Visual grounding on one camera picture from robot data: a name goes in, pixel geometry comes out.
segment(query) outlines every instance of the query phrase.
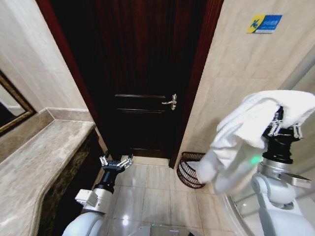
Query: door handle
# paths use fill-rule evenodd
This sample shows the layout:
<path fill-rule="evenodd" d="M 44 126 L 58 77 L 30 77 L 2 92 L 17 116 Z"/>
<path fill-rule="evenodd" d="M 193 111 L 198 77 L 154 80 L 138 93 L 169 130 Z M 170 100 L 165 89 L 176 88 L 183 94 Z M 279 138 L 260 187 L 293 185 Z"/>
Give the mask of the door handle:
<path fill-rule="evenodd" d="M 173 110 L 175 110 L 175 108 L 176 108 L 176 103 L 177 103 L 176 99 L 177 99 L 176 94 L 173 94 L 173 95 L 172 95 L 172 101 L 169 101 L 169 102 L 162 102 L 162 104 L 163 104 L 163 105 L 171 104 L 171 110 L 173 111 Z"/>

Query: tiled wall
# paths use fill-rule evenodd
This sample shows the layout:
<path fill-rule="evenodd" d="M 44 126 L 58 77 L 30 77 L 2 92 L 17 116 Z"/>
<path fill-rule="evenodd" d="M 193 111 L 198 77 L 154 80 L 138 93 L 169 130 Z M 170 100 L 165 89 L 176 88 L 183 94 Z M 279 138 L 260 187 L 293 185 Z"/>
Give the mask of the tiled wall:
<path fill-rule="evenodd" d="M 0 69 L 37 111 L 87 109 L 35 0 L 0 1 Z"/>
<path fill-rule="evenodd" d="M 313 0 L 224 1 L 180 153 L 206 152 L 246 95 L 281 86 L 315 45 L 314 12 Z M 254 14 L 283 17 L 273 34 L 246 34 Z"/>

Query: wicker basket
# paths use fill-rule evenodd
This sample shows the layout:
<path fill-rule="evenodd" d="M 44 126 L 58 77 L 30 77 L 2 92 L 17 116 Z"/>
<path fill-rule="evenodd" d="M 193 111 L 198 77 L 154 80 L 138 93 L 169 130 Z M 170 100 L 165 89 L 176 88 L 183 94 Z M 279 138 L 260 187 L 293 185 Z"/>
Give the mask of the wicker basket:
<path fill-rule="evenodd" d="M 199 161 L 205 154 L 197 152 L 183 152 L 180 163 L 177 168 L 177 176 L 190 188 L 202 188 L 205 184 L 200 183 L 197 179 L 196 170 L 192 168 L 187 162 Z"/>

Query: green light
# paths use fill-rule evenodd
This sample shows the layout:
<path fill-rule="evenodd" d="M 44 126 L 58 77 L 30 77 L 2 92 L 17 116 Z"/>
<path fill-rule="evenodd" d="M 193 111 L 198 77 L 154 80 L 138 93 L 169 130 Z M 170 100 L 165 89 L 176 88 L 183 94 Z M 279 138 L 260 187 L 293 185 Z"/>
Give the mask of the green light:
<path fill-rule="evenodd" d="M 251 160 L 250 160 L 250 163 L 251 163 L 252 165 L 256 165 L 257 163 L 260 162 L 260 159 L 261 159 L 261 156 L 259 156 L 259 155 L 253 156 L 253 157 L 251 158 Z"/>

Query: blue and yellow sign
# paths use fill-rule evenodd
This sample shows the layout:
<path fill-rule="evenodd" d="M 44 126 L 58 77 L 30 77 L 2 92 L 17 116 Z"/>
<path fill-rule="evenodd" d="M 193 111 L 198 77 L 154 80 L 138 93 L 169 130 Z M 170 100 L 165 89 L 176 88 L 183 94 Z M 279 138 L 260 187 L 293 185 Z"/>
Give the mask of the blue and yellow sign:
<path fill-rule="evenodd" d="M 273 33 L 282 15 L 254 15 L 247 33 Z"/>

